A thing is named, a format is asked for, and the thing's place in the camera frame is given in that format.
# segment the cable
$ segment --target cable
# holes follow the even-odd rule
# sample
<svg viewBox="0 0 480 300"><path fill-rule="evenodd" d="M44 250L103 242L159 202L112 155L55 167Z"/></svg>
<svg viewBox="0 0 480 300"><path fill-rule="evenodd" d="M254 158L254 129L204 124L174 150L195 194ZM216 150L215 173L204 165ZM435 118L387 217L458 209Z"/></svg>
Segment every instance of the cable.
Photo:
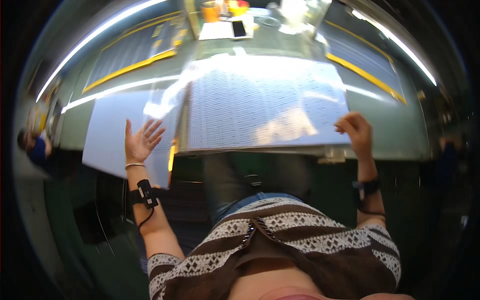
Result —
<svg viewBox="0 0 480 300"><path fill-rule="evenodd" d="M140 229L140 226L145 224L145 222L148 221L153 216L153 211L154 209L152 208L152 212L150 213L150 215L145 220L143 220L140 224L138 224L138 229Z"/></svg>

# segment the right hand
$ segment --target right hand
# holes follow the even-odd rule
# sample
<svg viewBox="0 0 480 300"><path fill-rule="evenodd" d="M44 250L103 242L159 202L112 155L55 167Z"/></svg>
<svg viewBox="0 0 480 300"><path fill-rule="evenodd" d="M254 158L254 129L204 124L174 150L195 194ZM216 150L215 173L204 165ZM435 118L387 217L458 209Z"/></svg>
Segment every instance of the right hand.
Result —
<svg viewBox="0 0 480 300"><path fill-rule="evenodd" d="M358 159L372 157L372 127L359 112L349 112L334 125L336 132L348 134Z"/></svg>

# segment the brown striped sweater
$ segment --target brown striped sweater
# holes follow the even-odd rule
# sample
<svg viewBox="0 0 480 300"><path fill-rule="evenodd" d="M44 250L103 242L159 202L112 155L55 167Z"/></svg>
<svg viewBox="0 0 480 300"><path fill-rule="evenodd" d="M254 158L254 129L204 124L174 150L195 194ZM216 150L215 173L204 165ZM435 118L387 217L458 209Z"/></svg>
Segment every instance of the brown striped sweater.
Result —
<svg viewBox="0 0 480 300"><path fill-rule="evenodd" d="M152 255L150 298L227 299L241 276L242 251L256 235L279 247L330 298L393 293L400 279L398 249L385 228L346 228L305 203L268 198L222 219L184 260Z"/></svg>

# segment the wrist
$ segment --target wrist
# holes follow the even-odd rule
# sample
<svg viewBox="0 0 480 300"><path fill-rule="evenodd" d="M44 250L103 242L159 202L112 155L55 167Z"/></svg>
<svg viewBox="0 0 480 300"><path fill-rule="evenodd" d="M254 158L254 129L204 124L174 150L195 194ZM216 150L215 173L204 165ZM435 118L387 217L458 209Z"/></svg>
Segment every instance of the wrist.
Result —
<svg viewBox="0 0 480 300"><path fill-rule="evenodd" d="M373 156L371 153L367 153L367 154L364 154L364 155L357 155L357 159L358 159L358 162L360 163L363 163L363 162L373 162L374 159L373 159Z"/></svg>
<svg viewBox="0 0 480 300"><path fill-rule="evenodd" d="M140 161L139 159L126 159L125 160L125 165L128 164L143 164L143 161Z"/></svg>

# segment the yellow container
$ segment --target yellow container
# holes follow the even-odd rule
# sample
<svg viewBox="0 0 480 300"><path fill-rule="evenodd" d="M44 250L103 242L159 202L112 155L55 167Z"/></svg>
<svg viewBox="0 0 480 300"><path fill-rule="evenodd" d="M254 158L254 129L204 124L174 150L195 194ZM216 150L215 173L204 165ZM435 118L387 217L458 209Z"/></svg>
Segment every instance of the yellow container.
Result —
<svg viewBox="0 0 480 300"><path fill-rule="evenodd" d="M238 3L236 0L230 0L228 2L228 11L232 13L233 17L241 16L247 13L247 10L250 7L238 7Z"/></svg>
<svg viewBox="0 0 480 300"><path fill-rule="evenodd" d="M220 8L216 5L215 1L207 1L202 4L202 14L205 23L218 22L219 12Z"/></svg>

